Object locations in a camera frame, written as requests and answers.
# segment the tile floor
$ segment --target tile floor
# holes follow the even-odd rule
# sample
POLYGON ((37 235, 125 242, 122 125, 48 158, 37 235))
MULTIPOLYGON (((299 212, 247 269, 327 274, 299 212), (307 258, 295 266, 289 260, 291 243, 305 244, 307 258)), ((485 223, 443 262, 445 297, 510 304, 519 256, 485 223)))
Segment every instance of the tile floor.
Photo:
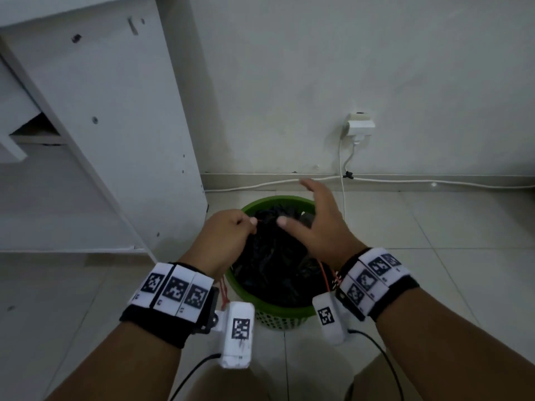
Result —
MULTIPOLYGON (((274 194, 208 194, 208 215, 274 194)), ((341 193, 335 196, 341 205, 341 193)), ((439 301, 535 363, 532 194, 348 192, 346 208, 361 240, 391 249, 439 301)), ((1 255, 0 399, 39 401, 49 394, 114 328, 149 269, 106 261, 87 266, 83 256, 1 255)), ((370 321, 352 325, 382 344, 370 321)), ((176 381, 216 346, 211 335, 191 337, 176 381)), ((315 319, 287 332, 256 324, 251 368, 273 400, 341 400, 352 375, 377 354, 363 337, 327 345, 315 319)))

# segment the black cable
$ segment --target black cable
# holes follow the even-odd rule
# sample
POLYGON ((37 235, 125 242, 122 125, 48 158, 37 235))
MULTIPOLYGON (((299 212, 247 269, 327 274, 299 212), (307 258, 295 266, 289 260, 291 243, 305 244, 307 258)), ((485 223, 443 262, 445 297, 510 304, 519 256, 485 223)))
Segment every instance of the black cable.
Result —
POLYGON ((405 397, 403 396, 403 390, 401 389, 401 384, 400 384, 400 381, 398 379, 398 375, 396 374, 396 370, 394 370, 394 366, 392 366, 392 363, 390 363, 390 359, 388 358, 388 356, 386 356, 386 352, 381 348, 381 346, 379 346, 379 344, 376 341, 373 340, 373 338, 370 335, 365 334, 364 332, 362 332, 360 330, 355 330, 355 329, 348 329, 347 331, 350 334, 361 334, 361 335, 364 335, 365 337, 370 339, 375 346, 377 346, 377 349, 379 349, 381 351, 381 353, 383 354, 383 356, 385 357, 386 363, 388 363, 388 365, 390 366, 390 370, 392 371, 392 374, 394 375, 394 378, 396 380, 396 384, 398 385, 398 390, 400 392, 401 401, 405 401, 405 397))
POLYGON ((173 396, 169 399, 169 401, 173 401, 174 398, 177 396, 178 392, 182 389, 182 387, 184 387, 184 384, 186 384, 186 381, 188 381, 188 379, 191 377, 191 375, 193 373, 195 373, 195 371, 201 367, 204 363, 206 363, 208 360, 212 360, 212 359, 219 359, 221 357, 221 353, 214 353, 214 354, 211 354, 210 356, 208 357, 205 357, 204 359, 202 359, 198 364, 197 366, 195 366, 193 368, 192 371, 190 371, 188 373, 188 375, 186 376, 186 378, 184 378, 184 380, 182 380, 182 383, 180 383, 180 385, 178 386, 177 390, 174 392, 173 396))

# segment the forearm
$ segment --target forearm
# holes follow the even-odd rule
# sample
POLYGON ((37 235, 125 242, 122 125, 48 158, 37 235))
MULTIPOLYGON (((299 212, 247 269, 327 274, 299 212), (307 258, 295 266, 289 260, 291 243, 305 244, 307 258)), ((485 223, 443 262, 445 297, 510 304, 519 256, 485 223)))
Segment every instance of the forearm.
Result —
POLYGON ((123 322, 47 401, 165 401, 180 353, 135 324, 123 322))
POLYGON ((535 393, 535 366, 422 289, 377 320, 385 345, 426 401, 503 400, 535 393))

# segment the hand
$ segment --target hand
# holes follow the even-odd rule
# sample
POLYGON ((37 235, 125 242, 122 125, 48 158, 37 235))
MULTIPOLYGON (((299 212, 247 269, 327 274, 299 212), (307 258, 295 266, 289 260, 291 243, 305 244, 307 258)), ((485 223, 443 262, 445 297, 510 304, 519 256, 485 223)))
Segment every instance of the hand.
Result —
POLYGON ((247 237, 256 234, 257 223, 255 217, 250 218, 239 209, 219 211, 204 223, 201 233, 179 261, 217 281, 240 256, 247 237))
POLYGON ((316 216, 312 228, 285 216, 279 216, 277 224, 305 245, 316 259, 327 263, 334 270, 340 270, 351 256, 366 249, 366 245, 347 227, 327 186, 312 179, 299 182, 314 193, 316 216))

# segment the laundry basket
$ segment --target laundry basket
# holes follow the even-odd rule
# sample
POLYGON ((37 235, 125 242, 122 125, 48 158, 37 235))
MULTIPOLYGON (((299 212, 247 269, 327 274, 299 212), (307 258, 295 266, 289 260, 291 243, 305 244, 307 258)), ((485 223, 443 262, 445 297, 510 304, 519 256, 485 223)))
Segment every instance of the laundry basket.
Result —
MULTIPOLYGON (((259 209, 270 209, 274 205, 291 206, 297 208, 299 212, 304 211, 315 214, 313 201, 294 195, 274 195, 262 198, 246 205, 242 208, 242 211, 249 216, 253 216, 259 209)), ((316 314, 312 305, 300 308, 286 308, 272 305, 255 297, 237 282, 232 273, 232 268, 227 271, 225 277, 242 300, 255 306, 256 319, 269 328, 279 330, 294 329, 304 323, 308 317, 316 314)))

